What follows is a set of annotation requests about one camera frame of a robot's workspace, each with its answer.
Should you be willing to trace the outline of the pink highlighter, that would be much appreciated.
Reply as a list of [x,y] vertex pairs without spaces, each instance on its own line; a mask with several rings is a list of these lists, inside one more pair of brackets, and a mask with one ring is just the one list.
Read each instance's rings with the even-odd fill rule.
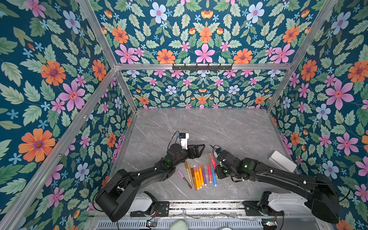
[[210,155],[211,163],[213,165],[214,170],[216,169],[216,163],[212,155]]
[[209,183],[212,183],[212,172],[211,172],[210,163],[208,163],[208,174],[209,174]]

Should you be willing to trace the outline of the blue highlighter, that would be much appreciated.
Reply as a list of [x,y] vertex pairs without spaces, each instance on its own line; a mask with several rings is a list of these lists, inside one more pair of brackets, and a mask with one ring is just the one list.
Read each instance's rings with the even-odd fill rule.
[[216,180],[216,174],[213,168],[211,168],[211,175],[212,175],[212,180],[213,180],[213,184],[214,186],[217,186],[217,180]]

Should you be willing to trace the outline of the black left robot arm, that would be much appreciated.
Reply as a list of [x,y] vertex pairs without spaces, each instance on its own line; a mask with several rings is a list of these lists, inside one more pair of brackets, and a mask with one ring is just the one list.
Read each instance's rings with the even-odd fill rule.
[[127,172],[124,169],[117,171],[95,195],[93,201],[101,212],[116,222],[128,213],[140,189],[167,180],[175,173],[176,166],[187,159],[201,157],[204,148],[204,144],[188,145],[186,149],[181,144],[172,144],[167,149],[166,156],[151,168],[137,172]]

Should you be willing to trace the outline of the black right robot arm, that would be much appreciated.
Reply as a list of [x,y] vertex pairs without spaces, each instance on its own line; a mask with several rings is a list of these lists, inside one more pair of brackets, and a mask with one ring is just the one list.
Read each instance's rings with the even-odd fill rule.
[[331,224],[339,222],[339,195],[336,185],[326,175],[299,175],[252,158],[240,160],[220,147],[213,149],[219,179],[229,177],[235,183],[250,180],[283,188],[305,198],[304,204],[318,219]]

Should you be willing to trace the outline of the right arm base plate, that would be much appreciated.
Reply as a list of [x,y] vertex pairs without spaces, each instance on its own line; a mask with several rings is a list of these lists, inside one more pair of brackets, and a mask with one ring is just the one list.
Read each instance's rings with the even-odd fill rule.
[[247,216],[282,216],[284,211],[275,211],[269,206],[268,199],[272,193],[264,191],[260,200],[245,200],[242,202]]

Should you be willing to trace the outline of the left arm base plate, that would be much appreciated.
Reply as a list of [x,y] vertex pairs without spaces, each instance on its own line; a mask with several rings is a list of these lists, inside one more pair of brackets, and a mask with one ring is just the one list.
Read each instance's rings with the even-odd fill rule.
[[158,201],[151,193],[145,191],[136,195],[127,213],[130,217],[167,217],[169,210],[169,201]]

